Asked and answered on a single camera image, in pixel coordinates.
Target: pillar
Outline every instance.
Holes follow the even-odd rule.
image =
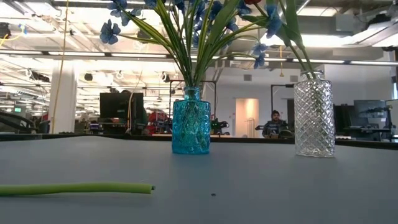
[[[61,61],[54,60],[49,109],[50,134],[75,130],[76,93],[79,80],[77,68],[76,62],[65,60],[60,75]]]

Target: clear glass vase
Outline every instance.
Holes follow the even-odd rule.
[[[200,100],[199,87],[185,87],[184,91],[184,100],[174,102],[173,153],[208,154],[210,103]]]
[[[335,120],[331,81],[303,72],[294,85],[295,149],[300,156],[333,157]]]

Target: gray table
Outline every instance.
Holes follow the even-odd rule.
[[[293,145],[213,143],[209,155],[184,156],[170,142],[0,142],[0,184],[157,187],[152,195],[0,198],[0,223],[398,223],[398,151],[336,151],[314,159],[294,156]]]

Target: blue flower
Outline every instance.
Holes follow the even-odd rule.
[[[199,22],[196,23],[196,25],[193,27],[193,31],[198,32],[199,30],[201,30],[202,25],[203,25],[203,21],[199,20]]]
[[[260,55],[268,49],[268,46],[262,43],[256,43],[253,47],[253,55]]]
[[[108,9],[112,10],[111,15],[120,17],[121,15],[121,9],[126,9],[127,8],[127,1],[126,0],[113,0],[113,2],[109,3],[106,6]]]
[[[201,1],[198,3],[197,11],[195,13],[195,22],[198,23],[201,17],[204,17],[206,15],[206,10],[205,10],[206,4]]]
[[[238,4],[238,15],[243,16],[243,15],[248,15],[251,14],[251,8],[249,8],[243,0],[241,0]]]
[[[256,61],[254,62],[254,69],[257,69],[258,67],[264,66],[265,60],[264,57],[266,56],[265,53],[260,53],[259,57],[256,58]]]
[[[112,22],[111,20],[108,20],[108,23],[104,22],[99,38],[104,44],[114,44],[118,41],[118,37],[116,37],[116,35],[120,34],[120,31],[121,30],[117,24],[113,24],[112,29]]]
[[[130,16],[140,16],[141,15],[141,9],[133,9],[131,12],[129,12]],[[130,22],[130,17],[126,13],[121,13],[120,17],[122,18],[122,26],[127,26]]]
[[[198,48],[198,45],[199,45],[199,34],[198,33],[194,33],[192,44],[193,44],[194,48],[196,48],[196,49]]]
[[[144,2],[149,9],[154,9],[156,7],[156,0],[144,0]]]
[[[223,5],[220,1],[213,2],[213,5],[211,6],[211,9],[210,9],[210,16],[209,16],[211,21],[216,19],[217,14],[221,11],[222,8],[223,8]]]
[[[278,12],[277,12],[277,5],[275,4],[270,4],[265,7],[265,10],[268,13],[269,16],[269,23],[267,26],[267,38],[270,39],[273,35],[275,35],[280,27],[282,26],[282,21],[279,18]]]
[[[229,30],[232,31],[232,32],[237,31],[237,30],[239,29],[239,28],[238,28],[238,25],[236,25],[236,18],[235,18],[235,17],[233,17],[233,18],[227,23],[226,28],[229,29]]]
[[[173,0],[173,3],[177,9],[181,10],[182,14],[185,14],[185,4],[183,0]]]

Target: man sitting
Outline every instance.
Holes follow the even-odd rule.
[[[266,125],[264,125],[264,129],[262,130],[262,135],[269,136],[271,134],[279,134],[280,131],[287,129],[286,121],[280,119],[279,112],[274,110],[272,112],[272,121],[268,121]]]

